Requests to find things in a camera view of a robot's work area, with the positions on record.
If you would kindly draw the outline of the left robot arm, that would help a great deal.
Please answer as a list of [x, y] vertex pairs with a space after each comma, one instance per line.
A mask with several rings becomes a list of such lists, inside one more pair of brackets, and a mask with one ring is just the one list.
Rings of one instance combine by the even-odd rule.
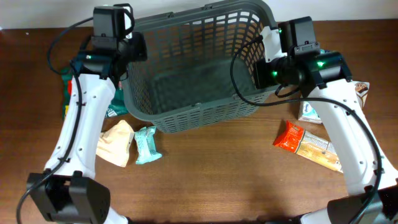
[[48, 222], [129, 223], [112, 209], [109, 189], [95, 181], [96, 148], [128, 65], [147, 59], [146, 42], [134, 30], [128, 3], [97, 6], [91, 21], [93, 33], [70, 61], [72, 91], [60, 137], [43, 171], [29, 175], [24, 193]]

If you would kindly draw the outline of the green Nescafe coffee bag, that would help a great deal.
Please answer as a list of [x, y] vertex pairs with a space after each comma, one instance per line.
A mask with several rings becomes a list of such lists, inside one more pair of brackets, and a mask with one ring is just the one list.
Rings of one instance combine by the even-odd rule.
[[[68, 112], [68, 106], [70, 102], [70, 95], [72, 92], [72, 79], [73, 75], [69, 72], [69, 68], [65, 67], [61, 70], [62, 73], [66, 73], [66, 75], [62, 75], [63, 80], [63, 103], [62, 103], [62, 115], [63, 119], [66, 118]], [[124, 104], [124, 92], [122, 83], [119, 82], [116, 87], [116, 92], [114, 98], [111, 100], [110, 105], [106, 111], [105, 118], [121, 116], [127, 113], [127, 108]]]

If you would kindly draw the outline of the dark grey plastic basket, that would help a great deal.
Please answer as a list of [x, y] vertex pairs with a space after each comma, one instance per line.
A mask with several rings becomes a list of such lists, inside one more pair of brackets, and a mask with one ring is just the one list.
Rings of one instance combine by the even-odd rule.
[[147, 60], [128, 66], [124, 104], [135, 118], [177, 133], [253, 114], [276, 90], [258, 88], [254, 65], [264, 48], [253, 39], [275, 27], [263, 1], [220, 1], [136, 21]]

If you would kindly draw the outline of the orange spaghetti packet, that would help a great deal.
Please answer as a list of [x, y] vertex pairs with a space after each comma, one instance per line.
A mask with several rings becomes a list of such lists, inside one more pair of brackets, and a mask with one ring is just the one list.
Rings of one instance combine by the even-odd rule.
[[335, 172], [343, 173], [340, 160], [330, 141], [286, 121], [285, 131], [276, 137], [273, 145], [300, 155]]

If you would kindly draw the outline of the Kleenex tissue multipack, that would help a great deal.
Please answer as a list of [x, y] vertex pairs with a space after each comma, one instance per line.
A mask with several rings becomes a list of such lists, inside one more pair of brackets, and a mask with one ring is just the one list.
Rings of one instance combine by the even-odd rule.
[[317, 112], [311, 107], [310, 103], [307, 101], [302, 101], [300, 103], [300, 110], [298, 112], [298, 120], [306, 121], [315, 124], [322, 124]]

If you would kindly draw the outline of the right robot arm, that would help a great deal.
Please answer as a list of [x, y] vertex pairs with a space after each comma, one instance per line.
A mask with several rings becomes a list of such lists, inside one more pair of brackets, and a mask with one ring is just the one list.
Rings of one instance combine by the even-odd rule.
[[256, 85], [298, 86], [329, 135], [348, 191], [295, 222], [396, 223], [397, 170], [366, 121], [343, 56], [320, 48], [310, 17], [263, 27], [258, 40], [264, 57], [254, 66]]

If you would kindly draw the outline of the brown white pastry bag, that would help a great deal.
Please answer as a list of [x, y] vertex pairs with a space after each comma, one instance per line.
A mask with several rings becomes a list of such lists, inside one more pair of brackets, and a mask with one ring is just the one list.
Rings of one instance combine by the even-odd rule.
[[354, 83], [356, 96], [361, 108], [364, 108], [370, 84], [369, 82], [355, 82]]

